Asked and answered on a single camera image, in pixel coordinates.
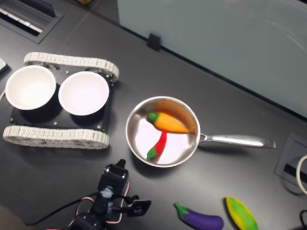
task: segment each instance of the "purple eggplant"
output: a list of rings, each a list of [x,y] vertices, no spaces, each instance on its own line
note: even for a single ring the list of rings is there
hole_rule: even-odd
[[[198,212],[194,212],[191,209],[181,206],[178,202],[174,204],[179,218],[198,230],[221,230],[224,226],[224,221],[219,216],[209,216]]]

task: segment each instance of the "orange carrot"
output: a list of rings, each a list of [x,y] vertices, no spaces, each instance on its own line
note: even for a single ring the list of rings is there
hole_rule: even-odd
[[[165,113],[148,113],[147,118],[160,130],[172,133],[189,133],[189,130],[175,118]]]

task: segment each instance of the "toy vegetable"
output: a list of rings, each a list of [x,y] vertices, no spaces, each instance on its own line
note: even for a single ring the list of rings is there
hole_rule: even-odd
[[[258,230],[255,218],[240,201],[227,197],[226,206],[232,220],[240,230]]]
[[[153,122],[157,129],[172,133],[189,133],[189,130],[175,118],[165,113],[148,113],[147,118]]]
[[[174,206],[177,209],[179,218],[193,228],[199,230],[221,230],[224,226],[224,221],[219,216],[208,216],[194,212],[181,206],[178,202]]]
[[[147,160],[157,159],[161,156],[166,144],[166,131],[162,130],[162,134],[158,142],[148,151]]]

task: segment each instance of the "stainless steel saucepan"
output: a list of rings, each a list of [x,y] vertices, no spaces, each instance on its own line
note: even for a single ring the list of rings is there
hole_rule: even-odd
[[[190,130],[188,134],[168,133],[165,149],[162,155],[154,161],[146,160],[147,152],[156,144],[161,131],[146,120],[149,112],[165,112],[172,115]],[[166,96],[149,98],[133,109],[126,123],[126,138],[137,158],[160,168],[173,167],[185,162],[193,155],[198,145],[204,142],[270,149],[276,147],[275,141],[254,136],[205,135],[201,133],[198,119],[190,107],[176,98]]]

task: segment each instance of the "toy eggplant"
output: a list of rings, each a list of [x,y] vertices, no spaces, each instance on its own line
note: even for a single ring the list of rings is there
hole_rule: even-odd
[[[258,230],[255,218],[240,201],[227,197],[226,206],[229,215],[240,230]]]
[[[221,230],[224,221],[219,216],[209,216],[181,206],[178,202],[174,204],[179,218],[189,226],[198,230]]]

